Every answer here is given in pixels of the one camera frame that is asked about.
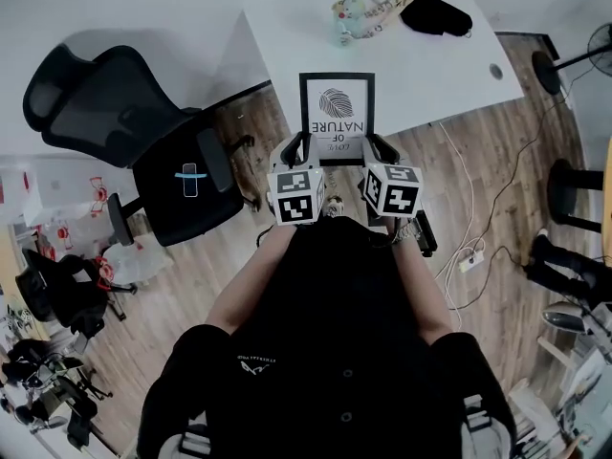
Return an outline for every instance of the black bag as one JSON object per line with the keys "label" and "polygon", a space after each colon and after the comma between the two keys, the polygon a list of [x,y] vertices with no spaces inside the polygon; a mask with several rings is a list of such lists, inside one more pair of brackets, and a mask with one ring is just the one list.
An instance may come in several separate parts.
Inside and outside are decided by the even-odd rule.
{"label": "black bag", "polygon": [[442,35],[466,35],[471,31],[471,17],[442,0],[414,0],[400,14],[413,31]]}

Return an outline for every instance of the floor fan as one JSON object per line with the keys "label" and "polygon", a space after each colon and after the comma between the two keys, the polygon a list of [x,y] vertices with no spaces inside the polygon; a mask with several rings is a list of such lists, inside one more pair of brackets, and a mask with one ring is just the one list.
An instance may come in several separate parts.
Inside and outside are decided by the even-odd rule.
{"label": "floor fan", "polygon": [[591,35],[587,52],[584,55],[556,65],[546,53],[536,51],[532,54],[532,64],[535,75],[544,90],[551,95],[556,95],[561,90],[558,71],[587,58],[591,60],[595,68],[612,77],[612,24],[602,25]]}

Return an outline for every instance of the printed logo on shirt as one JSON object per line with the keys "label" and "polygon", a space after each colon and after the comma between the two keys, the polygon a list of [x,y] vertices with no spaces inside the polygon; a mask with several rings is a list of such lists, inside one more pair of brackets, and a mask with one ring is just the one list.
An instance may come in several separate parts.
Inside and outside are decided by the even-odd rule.
{"label": "printed logo on shirt", "polygon": [[273,363],[276,363],[276,359],[268,359],[266,357],[257,356],[238,356],[240,366],[246,372],[257,376],[261,374],[264,369],[270,367]]}

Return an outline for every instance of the black shoe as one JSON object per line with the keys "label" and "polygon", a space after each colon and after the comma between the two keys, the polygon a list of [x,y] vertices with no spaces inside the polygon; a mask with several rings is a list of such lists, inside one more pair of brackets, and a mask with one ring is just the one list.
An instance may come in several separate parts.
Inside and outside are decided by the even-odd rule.
{"label": "black shoe", "polygon": [[541,229],[540,231],[538,231],[537,236],[532,242],[532,249],[529,253],[530,264],[533,265],[537,260],[544,258],[544,253],[551,245],[552,243],[548,239],[548,230]]}

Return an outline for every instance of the electrical cable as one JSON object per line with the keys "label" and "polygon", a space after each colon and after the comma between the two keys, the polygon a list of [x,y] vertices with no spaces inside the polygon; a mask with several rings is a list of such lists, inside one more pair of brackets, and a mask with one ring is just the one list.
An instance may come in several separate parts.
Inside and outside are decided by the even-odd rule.
{"label": "electrical cable", "polygon": [[553,105],[551,105],[545,112],[544,114],[542,114],[542,117],[540,118],[540,122],[539,122],[539,127],[537,128],[537,132],[535,133],[535,136],[532,140],[526,142],[519,150],[518,153],[516,154],[516,161],[514,163],[514,170],[513,170],[513,174],[510,178],[510,180],[501,188],[501,190],[497,193],[497,195],[494,197],[493,199],[493,204],[491,207],[491,214],[489,215],[489,220],[487,221],[487,227],[485,228],[485,230],[480,234],[480,236],[478,237],[478,239],[482,239],[482,237],[487,234],[487,232],[491,229],[491,225],[492,225],[492,219],[493,219],[493,215],[495,214],[495,204],[497,203],[497,199],[499,199],[499,197],[501,196],[501,194],[504,193],[504,191],[513,184],[514,182],[514,178],[516,177],[516,172],[518,171],[518,162],[520,160],[520,155],[523,153],[523,151],[525,151],[529,146],[531,146],[532,144],[534,144],[535,142],[537,142],[542,134],[542,131],[544,130],[543,126],[544,126],[544,120],[546,119],[546,116],[548,115],[549,112],[551,112],[553,109],[556,109],[558,106],[560,106],[561,104],[565,103],[567,101],[567,99],[570,97],[570,92],[572,91],[572,87],[574,87],[574,83],[581,79],[582,77],[584,77],[585,75],[591,73],[594,69],[595,69],[595,65],[597,64],[598,61],[596,61],[596,63],[593,64],[593,66],[591,68],[589,68],[586,72],[584,72],[581,75],[578,75],[576,78],[574,78],[569,86],[569,89],[567,90],[567,94],[565,95],[565,97],[563,98],[563,100],[559,101],[559,102],[555,102]]}
{"label": "electrical cable", "polygon": [[598,260],[612,260],[612,256],[610,255],[602,255],[602,256],[596,256],[593,260],[598,261]]}
{"label": "electrical cable", "polygon": [[473,303],[475,303],[478,299],[480,299],[482,297],[482,295],[485,293],[485,290],[487,289],[487,284],[489,284],[489,278],[491,277],[491,269],[492,269],[492,266],[493,266],[493,260],[494,260],[495,256],[500,251],[502,251],[502,250],[506,251],[506,253],[510,257],[510,260],[512,261],[512,263],[514,263],[517,267],[521,267],[522,268],[522,265],[519,262],[517,262],[516,260],[514,260],[512,254],[510,253],[510,250],[508,250],[508,247],[506,247],[506,245],[500,245],[499,247],[497,247],[497,250],[493,253],[491,259],[489,260],[489,268],[487,269],[487,277],[485,278],[485,284],[482,286],[482,289],[480,290],[480,293],[478,293],[478,296],[475,297],[468,304],[464,304],[463,306],[459,306],[457,308],[457,310],[465,310],[466,308],[469,308],[469,306],[471,306]]}
{"label": "electrical cable", "polygon": [[255,240],[255,245],[257,245],[257,248],[259,248],[259,244],[261,243],[261,238],[268,232],[270,231],[272,228],[274,227],[274,225],[271,225],[269,228],[264,229],[263,231],[261,231],[258,235],[257,235],[257,240]]}
{"label": "electrical cable", "polygon": [[[470,202],[470,221],[468,222],[468,227],[466,228],[466,231],[463,235],[463,238],[461,239],[461,243],[459,244],[459,247],[457,247],[457,250],[454,251],[454,253],[450,256],[450,259],[445,264],[445,266],[434,277],[434,280],[437,280],[440,274],[444,270],[447,270],[447,273],[445,274],[445,280],[444,280],[444,296],[446,299],[448,299],[448,302],[450,302],[450,305],[452,306],[450,309],[455,311],[457,318],[459,319],[459,326],[457,327],[457,330],[456,330],[457,332],[459,332],[461,331],[461,328],[463,327],[463,319],[461,318],[461,314],[459,313],[459,309],[457,308],[455,301],[452,299],[452,297],[450,297],[450,292],[448,289],[450,287],[450,281],[452,280],[452,275],[454,273],[455,267],[457,265],[457,262],[459,261],[459,255],[461,254],[462,251],[469,250],[471,251],[471,256],[473,257],[473,255],[475,254],[475,250],[478,245],[478,242],[480,240],[477,240],[476,238],[472,238],[468,243],[466,243],[466,238],[468,237],[468,233],[470,233],[471,224],[474,219],[474,185],[473,185],[473,182],[471,181],[470,173],[468,172],[468,167],[466,166],[466,162],[464,161],[463,156],[457,149],[457,146],[455,146],[455,143],[450,138],[450,135],[448,134],[446,127],[441,122],[439,122],[439,124],[442,130],[444,131],[444,134],[446,135],[447,140],[450,143],[450,146],[452,146],[452,149],[455,151],[455,153],[459,157],[459,160],[461,161],[461,165],[463,166],[463,169],[466,172],[466,177],[468,178],[468,182],[470,183],[471,202]],[[476,240],[476,242],[474,243],[474,246],[471,247],[470,243],[474,240]],[[482,241],[483,241],[482,250],[484,252],[487,245],[486,245],[485,240],[482,240]]]}
{"label": "electrical cable", "polygon": [[[450,256],[450,258],[448,259],[447,263],[444,265],[444,267],[436,274],[435,279],[437,279],[440,274],[448,269],[447,274],[445,275],[445,297],[450,301],[451,305],[452,305],[452,310],[455,310],[455,312],[457,313],[457,316],[459,316],[459,310],[465,309],[467,307],[469,307],[471,304],[473,304],[474,302],[476,302],[478,299],[480,299],[480,297],[482,296],[482,294],[484,293],[486,287],[487,287],[487,283],[489,282],[489,277],[491,276],[491,268],[492,268],[492,258],[490,260],[489,263],[489,269],[487,272],[487,278],[485,279],[485,285],[483,286],[483,289],[481,290],[481,292],[479,293],[478,297],[471,301],[470,303],[468,303],[467,305],[461,306],[461,307],[457,307],[454,303],[454,301],[452,300],[452,298],[450,297],[450,294],[448,293],[448,287],[450,285],[450,281],[452,279],[452,273],[454,272],[454,269],[456,267],[456,264],[458,262],[459,259],[459,254],[464,251],[464,250],[471,250],[472,255],[474,255],[476,248],[478,246],[478,244],[480,243],[480,241],[482,240],[483,242],[483,252],[486,248],[486,244],[485,244],[485,240],[484,240],[484,236],[485,234],[487,234],[487,232],[491,229],[492,226],[492,218],[494,216],[495,213],[495,206],[497,203],[497,200],[499,199],[499,197],[504,193],[504,191],[512,185],[514,178],[516,177],[516,173],[518,171],[518,166],[519,166],[519,161],[520,161],[520,156],[523,153],[523,151],[525,151],[529,146],[531,146],[532,144],[534,144],[535,142],[537,142],[542,134],[543,131],[543,126],[544,126],[544,120],[546,119],[546,116],[555,108],[557,108],[559,105],[565,103],[567,101],[567,99],[570,97],[570,92],[572,91],[572,87],[574,86],[574,83],[579,80],[580,78],[584,77],[585,75],[587,75],[588,73],[590,73],[591,71],[593,71],[593,69],[595,68],[595,64],[589,68],[586,72],[582,73],[581,75],[577,76],[576,78],[574,78],[571,83],[570,86],[568,88],[567,94],[565,95],[565,97],[563,98],[563,100],[559,101],[559,102],[555,102],[552,106],[550,106],[545,112],[544,114],[542,114],[542,117],[540,118],[539,121],[539,126],[537,128],[537,131],[535,133],[535,136],[529,140],[528,142],[526,142],[519,150],[518,153],[516,154],[516,160],[514,162],[514,170],[513,170],[513,174],[510,178],[510,180],[501,188],[501,190],[497,193],[497,195],[495,195],[493,202],[492,202],[492,209],[491,209],[491,213],[489,215],[489,219],[487,221],[487,226],[485,228],[485,230],[477,237],[477,238],[473,238],[471,239],[468,243],[465,243],[466,238],[468,237],[468,233],[470,232],[470,228],[471,228],[471,224],[473,221],[473,217],[474,217],[474,192],[473,192],[473,184],[471,181],[471,177],[470,174],[468,173],[468,169],[466,167],[466,163],[463,159],[463,156],[461,155],[461,153],[459,152],[459,150],[457,149],[457,147],[455,146],[454,142],[452,141],[452,139],[450,138],[450,135],[448,134],[448,131],[446,130],[446,128],[444,127],[444,125],[440,122],[440,126],[442,127],[442,130],[444,131],[448,142],[450,143],[450,145],[452,146],[452,149],[455,151],[455,153],[457,154],[457,156],[459,157],[460,161],[461,161],[461,165],[464,168],[464,171],[466,172],[466,176],[468,177],[468,181],[470,182],[470,192],[471,192],[471,213],[470,213],[470,221],[468,222],[468,227],[466,228],[466,232],[464,234],[464,237],[461,241],[461,243],[459,244],[459,246],[457,247],[457,249],[453,252],[453,254]],[[475,243],[473,245],[473,247],[470,247],[470,243],[472,241],[475,240]],[[508,253],[508,256],[510,257],[510,259],[513,261],[513,263],[519,267],[522,267],[520,265],[520,263],[517,263],[513,257],[512,254],[510,253],[510,250],[507,247],[504,247],[503,245],[501,247],[499,247],[495,253],[493,254],[493,257],[495,257],[497,255],[497,253],[501,250],[501,249],[505,249],[506,252]],[[459,329],[461,329],[461,324],[462,324],[462,320],[461,317],[459,316]]]}

